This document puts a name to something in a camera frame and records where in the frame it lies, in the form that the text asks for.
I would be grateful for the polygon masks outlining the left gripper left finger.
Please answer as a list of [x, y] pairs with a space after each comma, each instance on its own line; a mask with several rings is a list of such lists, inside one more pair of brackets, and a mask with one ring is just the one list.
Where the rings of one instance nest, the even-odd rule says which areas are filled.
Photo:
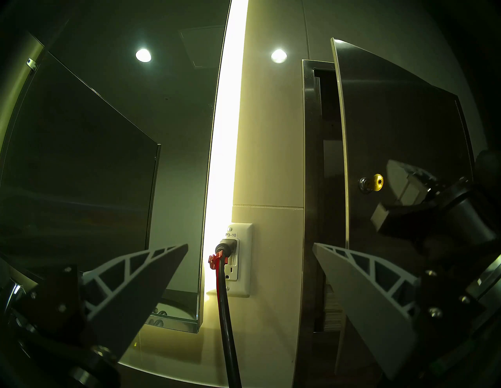
[[74, 348], [100, 345], [117, 358], [146, 323], [188, 244], [119, 256], [91, 271], [67, 266], [15, 303], [37, 334]]

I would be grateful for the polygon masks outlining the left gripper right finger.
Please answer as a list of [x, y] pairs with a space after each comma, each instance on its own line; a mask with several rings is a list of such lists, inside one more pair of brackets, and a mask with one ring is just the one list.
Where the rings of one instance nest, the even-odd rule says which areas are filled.
[[406, 381], [467, 341], [486, 308], [457, 279], [415, 275], [381, 257], [314, 243], [313, 253], [384, 374]]

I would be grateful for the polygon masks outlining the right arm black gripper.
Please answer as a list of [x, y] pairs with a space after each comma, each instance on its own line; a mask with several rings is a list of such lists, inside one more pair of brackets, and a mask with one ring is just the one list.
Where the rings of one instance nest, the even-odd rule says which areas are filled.
[[379, 234], [415, 240], [417, 251], [428, 251], [425, 241], [443, 236], [477, 245], [500, 238], [499, 208], [471, 179], [447, 185], [427, 170], [396, 160], [386, 165], [395, 205], [379, 203], [370, 221]]

